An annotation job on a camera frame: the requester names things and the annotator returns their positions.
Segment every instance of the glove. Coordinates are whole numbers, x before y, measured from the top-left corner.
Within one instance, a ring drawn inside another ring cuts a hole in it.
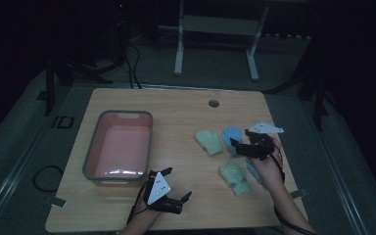
[[[218,134],[210,130],[200,130],[194,135],[198,144],[207,151],[209,156],[222,152]]]
[[[246,179],[246,172],[235,163],[222,166],[219,174],[233,190],[234,195],[241,196],[252,192],[252,188]]]
[[[237,140],[240,144],[243,144],[241,129],[237,127],[228,127],[224,129],[221,134],[221,139],[224,141],[225,146],[227,146],[233,156],[236,156],[237,151],[236,148],[231,145],[230,138]]]

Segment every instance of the human arm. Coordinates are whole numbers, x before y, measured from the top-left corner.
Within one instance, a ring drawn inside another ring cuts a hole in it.
[[[281,144],[277,139],[272,139],[277,148],[274,148],[274,151],[271,155],[274,159],[276,159],[277,162],[279,162],[279,165],[282,165],[283,163],[279,152],[281,149]],[[281,171],[279,170],[279,167],[278,165],[276,165],[276,162],[273,158],[267,158],[263,161],[252,158],[250,158],[249,160],[257,169],[258,174],[261,177],[262,184],[270,193],[274,207],[276,207],[279,214],[289,223],[292,223],[298,227],[303,228],[304,230],[314,233],[314,229],[302,215],[301,211],[298,209],[286,187],[284,186]],[[302,234],[290,228],[289,226],[286,226],[283,222],[282,228],[284,234],[287,235]]]
[[[147,209],[148,205],[143,201],[143,197],[139,198],[132,219],[121,230],[120,235],[142,235],[146,233],[157,218],[162,214],[160,211],[152,211]]]

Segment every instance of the light green cloth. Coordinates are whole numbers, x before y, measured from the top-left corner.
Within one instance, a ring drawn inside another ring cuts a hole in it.
[[[218,134],[210,130],[200,130],[194,135],[198,144],[207,151],[208,155],[222,152],[222,145],[219,141]]]
[[[237,164],[231,162],[219,169],[219,174],[230,187],[234,195],[241,196],[252,192],[252,187],[247,182],[246,172]]]

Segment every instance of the plastic bin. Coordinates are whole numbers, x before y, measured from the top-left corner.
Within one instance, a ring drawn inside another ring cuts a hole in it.
[[[153,117],[145,111],[100,114],[83,165],[99,186],[134,185],[147,172]]]

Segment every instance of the wire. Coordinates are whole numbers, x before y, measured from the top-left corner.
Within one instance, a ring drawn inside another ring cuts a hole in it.
[[[137,53],[136,62],[134,64],[133,68],[130,65],[129,58],[126,56],[126,59],[125,59],[125,61],[127,63],[127,67],[129,68],[129,83],[130,83],[130,87],[133,89],[133,81],[132,81],[132,78],[133,78],[134,81],[136,82],[137,86],[139,87],[139,89],[142,89],[142,86],[140,85],[139,80],[137,79],[137,76],[136,76],[136,68],[137,68],[137,65],[139,63],[140,52],[132,44],[129,44],[129,47],[133,48],[136,51],[136,53]]]
[[[280,161],[283,162],[282,152],[280,152],[279,147],[277,147],[276,145],[274,145],[274,147],[276,147],[276,149],[279,151]],[[285,172],[283,172],[283,167],[280,165],[279,162],[277,162],[277,160],[274,158],[274,156],[272,154],[270,154],[269,156],[274,160],[274,162],[276,163],[277,167],[279,168],[280,175],[282,176],[283,183],[285,183]]]
[[[109,1],[109,4],[111,5],[110,9],[113,9],[113,11],[114,11],[114,15],[115,15],[114,20],[116,22],[118,22],[119,24],[123,24],[124,23],[123,15],[118,10],[118,8],[116,7],[116,4],[120,4],[120,1],[112,0],[112,1]],[[75,0],[74,0],[74,5],[75,5],[75,7],[78,11],[78,16],[79,16],[80,22],[82,24],[82,27],[86,28],[85,21],[83,20],[84,19],[84,12],[83,12],[82,6],[79,4],[79,2],[77,2]],[[117,30],[117,32],[118,33],[112,34],[111,46],[110,46],[108,58],[111,58],[114,55],[114,42],[115,42],[115,39],[118,38],[118,36],[120,35],[120,31]],[[90,36],[88,34],[88,30],[84,30],[84,33],[85,33],[85,37],[87,39],[90,38]],[[103,73],[107,73],[107,72],[109,72],[108,75],[114,73],[115,71],[120,69],[122,63],[123,63],[122,58],[117,57],[113,60],[113,62],[110,65],[105,66],[103,68],[98,68],[98,69],[97,68],[93,69],[92,66],[90,68],[86,65],[82,65],[82,64],[79,64],[79,63],[77,63],[76,66],[69,65],[69,63],[68,63],[68,66],[71,70],[75,71],[75,78],[77,78],[77,76],[78,76],[78,78],[90,77],[90,78],[95,79],[96,81],[99,81],[99,82],[102,82],[102,83],[111,83],[110,81],[104,80],[103,77],[98,77],[98,76],[103,74]]]
[[[303,229],[299,226],[296,226],[296,225],[286,221],[286,219],[284,217],[282,217],[282,215],[280,215],[279,211],[277,211],[276,207],[274,207],[274,213],[276,214],[276,217],[280,220],[280,222],[282,222],[286,226],[292,228],[293,230],[298,231],[298,232],[305,234],[305,235],[316,235],[316,233],[312,233],[310,231],[307,231],[306,229]]]
[[[146,188],[146,186],[148,185],[148,183],[149,183],[149,180],[146,181],[146,182],[142,185],[142,187],[139,189],[139,192],[137,193],[137,196],[136,196],[136,201],[135,201],[135,203],[133,204],[132,210],[130,210],[129,218],[127,219],[126,224],[128,224],[128,223],[130,222],[130,220],[132,220],[132,218],[133,218],[134,215],[136,215],[136,214],[138,214],[138,213],[141,213],[141,212],[144,212],[144,211],[147,209],[147,208],[146,208],[146,209],[144,209],[144,210],[142,210],[142,211],[139,211],[139,212],[135,213],[135,210],[136,210],[136,207],[137,207],[137,205],[138,205],[138,203],[139,203],[139,198],[140,198],[140,196],[141,196],[141,194],[142,194],[142,191]]]

